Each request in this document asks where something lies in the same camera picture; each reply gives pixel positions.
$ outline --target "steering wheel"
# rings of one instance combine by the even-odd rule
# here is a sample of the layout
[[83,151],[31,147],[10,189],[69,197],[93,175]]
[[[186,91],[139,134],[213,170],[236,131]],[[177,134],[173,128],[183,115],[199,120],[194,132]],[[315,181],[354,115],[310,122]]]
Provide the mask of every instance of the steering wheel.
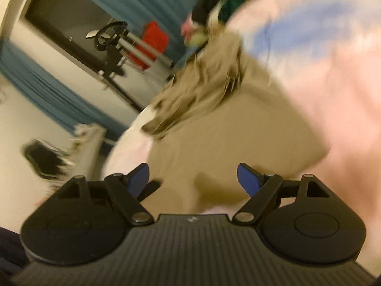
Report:
[[[105,31],[107,29],[109,29],[109,28],[114,28],[114,34],[112,36],[110,36],[110,38],[108,40],[106,40],[104,42],[104,44],[101,44],[99,42],[100,37],[102,37],[102,34],[105,33]],[[124,21],[116,21],[116,22],[112,22],[112,23],[104,26],[95,35],[95,38],[94,38],[94,46],[95,46],[95,48],[97,50],[99,50],[99,51],[105,51],[108,46],[110,46],[110,45],[117,45],[119,39],[123,35],[123,33],[126,30],[126,28],[127,28],[127,23],[124,22]]]

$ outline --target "brown cloth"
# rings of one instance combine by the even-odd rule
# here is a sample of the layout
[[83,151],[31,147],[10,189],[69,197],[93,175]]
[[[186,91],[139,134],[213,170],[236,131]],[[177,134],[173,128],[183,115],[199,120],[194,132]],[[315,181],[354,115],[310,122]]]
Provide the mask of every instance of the brown cloth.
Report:
[[[220,51],[225,45],[231,50]],[[178,124],[166,120],[165,125],[172,128],[154,142],[148,160],[150,179],[159,179],[163,185],[142,202],[156,217],[160,213],[196,214],[216,205],[239,207],[248,199],[237,181],[237,166],[241,162],[263,174],[279,174],[290,179],[326,153],[319,138],[281,89],[270,82],[266,71],[241,53],[237,35],[220,35],[207,47],[203,57],[201,67],[197,68],[196,62],[185,67],[181,77],[184,87],[192,87],[192,82],[196,82],[197,95],[202,95],[200,84],[209,83],[216,76],[205,70],[216,70],[219,74],[216,83],[223,88],[226,85],[221,80],[223,72],[230,82],[233,74],[241,76],[242,85],[218,106],[216,101],[222,99],[221,91],[225,88],[215,86],[215,96],[208,98],[213,101],[203,103],[212,110],[201,106],[202,115],[193,115],[198,112],[196,109],[192,114],[179,111],[180,115],[175,117],[187,116],[186,120]],[[192,94],[186,89],[181,93],[180,87],[183,85],[178,89],[170,87],[161,98],[186,99]],[[205,88],[213,94],[211,87],[205,85]],[[159,113],[159,117],[165,116],[165,112]]]

